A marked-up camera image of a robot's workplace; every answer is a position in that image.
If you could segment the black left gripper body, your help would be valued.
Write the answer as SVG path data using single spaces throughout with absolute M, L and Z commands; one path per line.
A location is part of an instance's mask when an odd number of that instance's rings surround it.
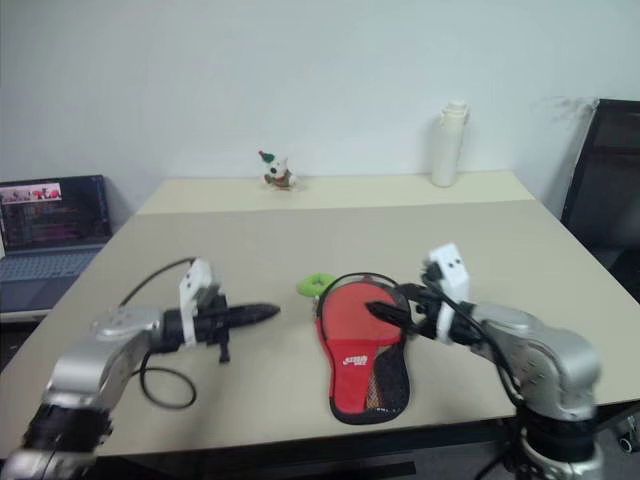
M 219 363 L 230 361 L 230 309 L 219 287 L 200 287 L 195 294 L 194 331 L 198 344 L 220 347 Z

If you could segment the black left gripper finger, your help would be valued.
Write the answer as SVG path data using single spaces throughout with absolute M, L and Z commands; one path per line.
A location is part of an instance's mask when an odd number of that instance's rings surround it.
M 246 327 L 267 321 L 280 313 L 279 310 L 236 310 L 230 313 L 230 327 Z
M 231 316 L 275 316 L 279 307 L 271 303 L 250 303 L 229 307 Z

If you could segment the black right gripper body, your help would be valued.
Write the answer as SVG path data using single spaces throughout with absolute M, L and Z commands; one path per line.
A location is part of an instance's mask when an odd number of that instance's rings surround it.
M 418 320 L 413 320 L 416 324 L 416 332 L 411 336 L 420 335 L 430 340 L 437 339 L 438 315 L 442 306 L 440 294 L 431 286 L 425 287 L 425 299 L 423 301 L 410 301 L 415 303 L 415 312 L 419 316 Z

